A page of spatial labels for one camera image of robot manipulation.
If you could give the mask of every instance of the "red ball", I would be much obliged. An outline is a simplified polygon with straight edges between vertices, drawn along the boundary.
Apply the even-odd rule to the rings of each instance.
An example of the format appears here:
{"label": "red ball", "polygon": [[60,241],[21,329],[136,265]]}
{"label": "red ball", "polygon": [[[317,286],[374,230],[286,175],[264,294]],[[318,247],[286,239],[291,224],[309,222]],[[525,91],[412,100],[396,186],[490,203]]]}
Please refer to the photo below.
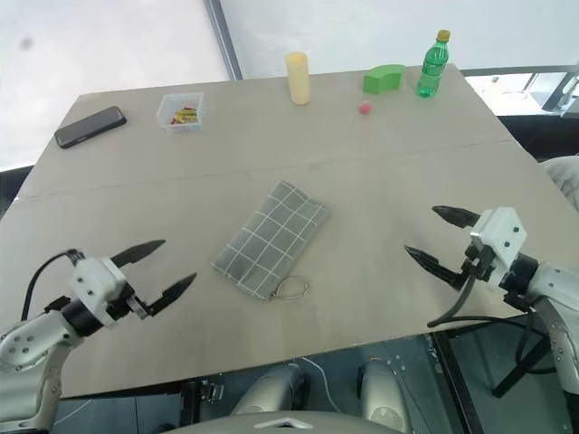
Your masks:
{"label": "red ball", "polygon": [[363,115],[367,115],[372,111],[372,105],[368,101],[362,101],[362,104],[358,106],[358,111]]}

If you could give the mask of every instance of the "smartphone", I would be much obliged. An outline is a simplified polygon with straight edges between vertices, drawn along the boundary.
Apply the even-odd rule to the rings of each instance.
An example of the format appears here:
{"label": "smartphone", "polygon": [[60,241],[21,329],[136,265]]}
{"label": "smartphone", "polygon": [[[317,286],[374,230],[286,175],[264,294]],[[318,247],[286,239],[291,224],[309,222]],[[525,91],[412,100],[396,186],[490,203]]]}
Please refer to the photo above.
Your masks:
{"label": "smartphone", "polygon": [[83,142],[87,138],[95,137],[104,131],[119,127],[126,122],[127,119],[120,109],[117,106],[113,106],[58,129],[54,133],[54,138],[58,146],[66,149]]}

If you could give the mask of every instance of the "green block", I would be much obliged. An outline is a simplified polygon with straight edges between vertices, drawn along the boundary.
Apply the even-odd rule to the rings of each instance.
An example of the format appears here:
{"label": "green block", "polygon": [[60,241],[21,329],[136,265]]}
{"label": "green block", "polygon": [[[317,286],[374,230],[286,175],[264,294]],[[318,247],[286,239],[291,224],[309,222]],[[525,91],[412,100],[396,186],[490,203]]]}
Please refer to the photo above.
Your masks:
{"label": "green block", "polygon": [[376,66],[364,75],[364,93],[378,95],[386,89],[398,89],[404,65]]}

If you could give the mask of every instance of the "bottle cap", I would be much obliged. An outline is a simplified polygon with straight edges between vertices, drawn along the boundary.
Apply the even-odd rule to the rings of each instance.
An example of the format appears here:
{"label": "bottle cap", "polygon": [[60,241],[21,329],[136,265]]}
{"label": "bottle cap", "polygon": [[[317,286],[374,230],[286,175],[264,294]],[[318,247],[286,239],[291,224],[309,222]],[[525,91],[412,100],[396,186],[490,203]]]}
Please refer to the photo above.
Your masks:
{"label": "bottle cap", "polygon": [[451,32],[448,30],[439,30],[438,34],[436,35],[436,40],[438,42],[448,42],[451,38]]}

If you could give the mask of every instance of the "water bottle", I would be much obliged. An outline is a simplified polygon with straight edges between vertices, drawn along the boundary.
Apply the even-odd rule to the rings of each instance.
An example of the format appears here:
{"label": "water bottle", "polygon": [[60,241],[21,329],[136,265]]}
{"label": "water bottle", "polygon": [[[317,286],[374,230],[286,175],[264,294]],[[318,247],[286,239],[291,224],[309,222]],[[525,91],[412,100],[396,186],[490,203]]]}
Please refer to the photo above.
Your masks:
{"label": "water bottle", "polygon": [[434,96],[438,90],[444,67],[449,59],[447,43],[450,38],[451,33],[448,30],[440,30],[436,35],[436,43],[424,56],[422,75],[416,86],[416,93],[423,98]]}

